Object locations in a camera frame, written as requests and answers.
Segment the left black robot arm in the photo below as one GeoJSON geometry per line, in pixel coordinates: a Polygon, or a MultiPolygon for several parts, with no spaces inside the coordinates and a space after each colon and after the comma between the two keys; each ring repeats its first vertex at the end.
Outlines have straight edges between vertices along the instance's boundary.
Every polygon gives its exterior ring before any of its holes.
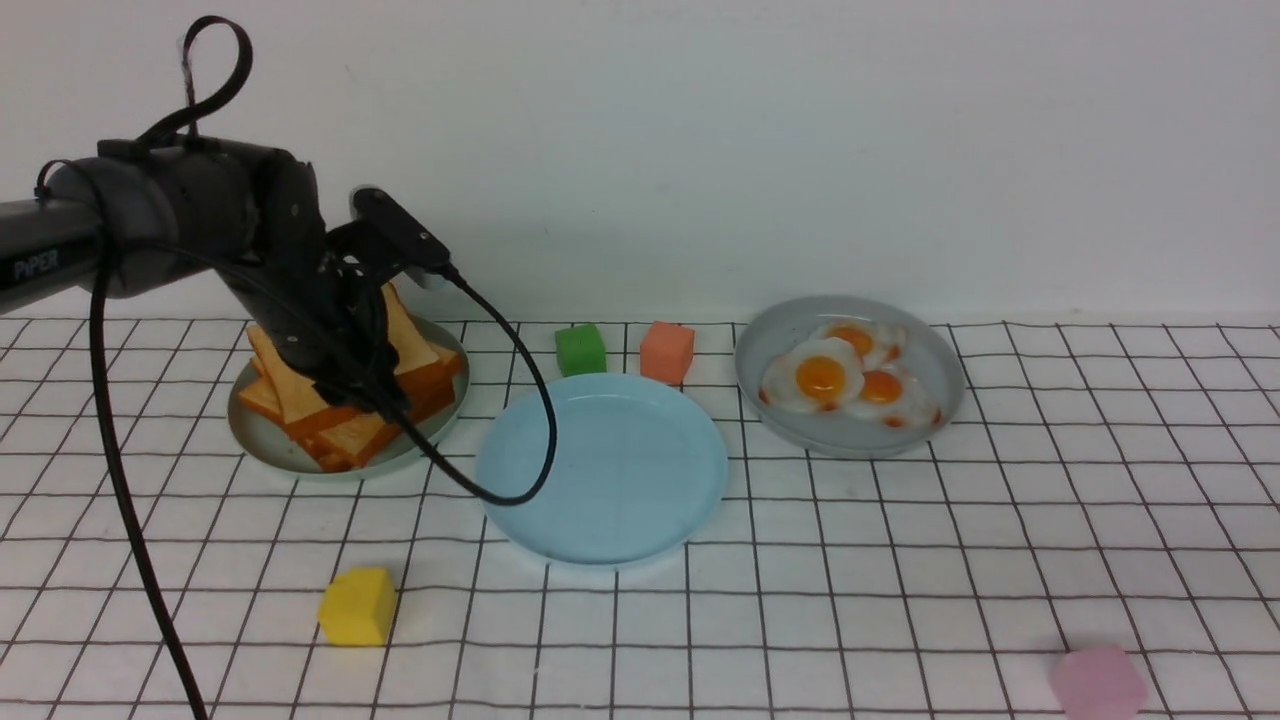
{"type": "Polygon", "coordinates": [[[3,310],[73,286],[129,299],[212,270],[326,402],[404,413],[387,273],[348,233],[326,229],[312,167],[287,151],[102,145],[3,204],[3,310]]]}

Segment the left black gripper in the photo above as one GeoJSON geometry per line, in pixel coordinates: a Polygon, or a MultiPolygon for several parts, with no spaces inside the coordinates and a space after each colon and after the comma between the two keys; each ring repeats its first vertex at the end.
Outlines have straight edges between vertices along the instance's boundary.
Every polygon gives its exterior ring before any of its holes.
{"type": "Polygon", "coordinates": [[[314,169],[288,152],[243,160],[256,223],[223,281],[284,364],[328,404],[407,413],[387,304],[371,281],[344,270],[326,243],[314,169]]]}

